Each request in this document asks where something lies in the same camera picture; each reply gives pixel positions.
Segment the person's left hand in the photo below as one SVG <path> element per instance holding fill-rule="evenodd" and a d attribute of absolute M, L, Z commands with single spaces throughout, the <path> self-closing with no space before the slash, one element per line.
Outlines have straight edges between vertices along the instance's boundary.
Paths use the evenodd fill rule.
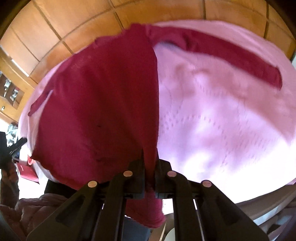
<path fill-rule="evenodd" d="M 1 170 L 1 204 L 14 208 L 19 200 L 18 174 L 13 162 Z"/>

